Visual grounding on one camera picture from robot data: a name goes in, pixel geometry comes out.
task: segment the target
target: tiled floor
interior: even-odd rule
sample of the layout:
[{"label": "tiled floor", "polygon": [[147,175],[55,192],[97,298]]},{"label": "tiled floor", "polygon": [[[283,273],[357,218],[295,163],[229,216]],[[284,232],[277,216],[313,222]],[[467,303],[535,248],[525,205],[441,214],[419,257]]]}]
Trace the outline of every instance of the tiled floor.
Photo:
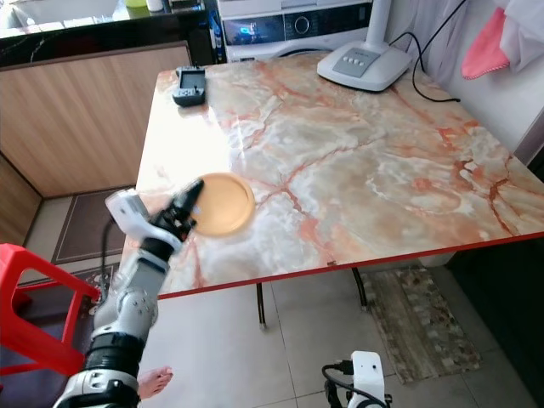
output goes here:
[{"label": "tiled floor", "polygon": [[[28,241],[32,251],[51,258],[69,205],[69,199],[59,199],[42,206]],[[263,285],[265,332],[258,327],[254,286],[160,301],[141,368],[170,365],[175,375],[161,394],[142,405],[327,408],[321,366],[361,349],[381,355],[393,408],[536,407],[450,272],[437,268],[433,273],[483,355],[478,371],[401,385],[374,320],[360,311],[353,277],[344,270]]]}]

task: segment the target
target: sink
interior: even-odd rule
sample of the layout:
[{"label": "sink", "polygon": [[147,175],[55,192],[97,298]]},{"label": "sink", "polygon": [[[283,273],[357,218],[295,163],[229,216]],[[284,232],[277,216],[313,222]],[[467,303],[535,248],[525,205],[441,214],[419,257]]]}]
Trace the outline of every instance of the sink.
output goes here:
[{"label": "sink", "polygon": [[11,3],[23,26],[89,17],[111,17],[118,0],[25,0]]},{"label": "sink", "polygon": [[0,29],[21,28],[23,25],[9,4],[0,7]]}]

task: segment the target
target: power cord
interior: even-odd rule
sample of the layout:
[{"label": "power cord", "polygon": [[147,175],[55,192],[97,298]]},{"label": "power cord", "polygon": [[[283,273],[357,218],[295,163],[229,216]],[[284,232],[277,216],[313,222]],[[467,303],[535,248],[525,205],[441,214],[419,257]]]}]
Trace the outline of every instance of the power cord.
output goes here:
[{"label": "power cord", "polygon": [[110,235],[111,227],[115,225],[115,220],[110,217],[104,229],[102,229],[102,248],[101,248],[101,264],[100,264],[100,303],[103,303],[108,297],[109,284],[107,282],[107,274],[105,272],[105,254],[108,248],[108,236]]},{"label": "power cord", "polygon": [[417,37],[416,35],[411,32],[411,31],[406,31],[406,32],[403,32],[402,34],[400,34],[400,36],[396,37],[389,45],[393,45],[394,43],[396,43],[397,41],[399,41],[402,37],[404,36],[411,36],[415,41],[416,41],[416,45],[417,45],[417,52],[419,53],[418,57],[417,57],[417,60],[416,60],[416,63],[414,64],[414,69],[412,70],[411,72],[411,85],[412,87],[414,87],[414,89],[416,90],[416,92],[422,96],[423,98],[425,98],[426,100],[430,100],[432,102],[461,102],[460,99],[458,98],[448,98],[448,99],[435,99],[435,98],[431,98],[430,96],[427,96],[425,95],[422,91],[419,90],[419,88],[417,87],[416,85],[416,68],[417,68],[417,64],[420,64],[421,67],[422,67],[422,71],[425,72],[425,69],[423,68],[423,53],[425,53],[425,51],[427,51],[428,47],[431,45],[431,42],[436,38],[436,36],[439,35],[439,33],[442,31],[442,29],[445,27],[446,24],[448,24],[448,21],[450,21],[453,16],[457,13],[457,11],[459,11],[459,9],[461,8],[461,6],[466,3],[467,0],[461,0],[459,2],[459,4],[457,4],[457,7],[455,7],[453,9],[453,11],[450,13],[450,15],[448,15],[448,17],[444,20],[444,22],[440,25],[440,27],[434,32],[434,34],[431,36],[431,38],[427,41],[427,44],[425,44],[425,47],[423,47],[423,49],[421,48],[421,45],[419,43],[419,41],[417,40]]},{"label": "power cord", "polygon": [[351,360],[342,360],[342,362],[338,364],[327,364],[323,365],[321,368],[321,374],[323,374],[323,377],[327,379],[327,381],[334,383],[338,387],[345,388],[348,391],[351,391],[354,394],[362,395],[363,397],[367,398],[370,402],[370,405],[379,405],[382,408],[389,408],[389,403],[387,403],[388,400],[390,400],[390,396],[386,395],[386,403],[383,403],[380,399],[376,398],[373,395],[370,395],[366,393],[365,391],[362,391],[360,389],[355,388],[353,385],[347,384],[345,382],[342,382],[338,380],[337,378],[331,376],[327,370],[337,370],[340,371],[342,374],[345,375],[353,375],[354,374],[354,365]]}]

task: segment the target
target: doormat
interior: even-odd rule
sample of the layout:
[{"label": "doormat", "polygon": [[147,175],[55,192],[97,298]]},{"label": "doormat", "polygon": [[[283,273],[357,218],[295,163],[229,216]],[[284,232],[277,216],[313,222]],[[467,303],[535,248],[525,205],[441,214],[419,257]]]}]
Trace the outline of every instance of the doormat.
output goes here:
[{"label": "doormat", "polygon": [[[110,219],[105,199],[118,190],[74,195],[54,249],[52,264],[67,264],[101,256],[102,232]],[[125,235],[114,225],[108,235],[106,256],[122,253],[124,243]]]},{"label": "doormat", "polygon": [[[117,271],[119,263],[106,266],[107,279]],[[100,268],[85,269],[73,273],[77,278],[99,287]],[[25,285],[50,281],[35,280]],[[32,302],[17,311],[23,319],[60,339],[64,330],[66,313],[70,307],[74,292],[66,286],[54,286],[36,289],[27,293]],[[89,297],[84,297],[78,312],[76,330],[72,339],[72,347],[82,353],[88,350],[93,331],[93,316],[96,304]],[[0,346],[1,366],[13,366],[31,363],[25,356]],[[0,393],[0,406],[6,408],[51,408],[65,389],[67,377],[52,370],[36,370],[2,376],[0,383],[4,386]]]},{"label": "doormat", "polygon": [[479,368],[468,340],[424,268],[361,274],[372,315],[402,383]]}]

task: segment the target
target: red plastic stool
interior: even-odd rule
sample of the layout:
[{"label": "red plastic stool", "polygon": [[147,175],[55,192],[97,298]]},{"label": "red plastic stool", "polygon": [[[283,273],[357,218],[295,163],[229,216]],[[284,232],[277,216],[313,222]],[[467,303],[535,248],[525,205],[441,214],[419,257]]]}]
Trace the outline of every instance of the red plastic stool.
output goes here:
[{"label": "red plastic stool", "polygon": [[[35,269],[54,281],[17,287],[20,276],[27,269]],[[31,301],[26,292],[59,285],[75,291],[66,316],[62,340],[47,334],[16,314],[16,309],[21,304]],[[66,376],[78,372],[84,356],[71,346],[71,340],[76,329],[77,313],[85,295],[98,299],[99,290],[25,248],[11,244],[0,245],[0,344],[35,361],[0,368],[0,376],[42,368],[55,370]]]}]

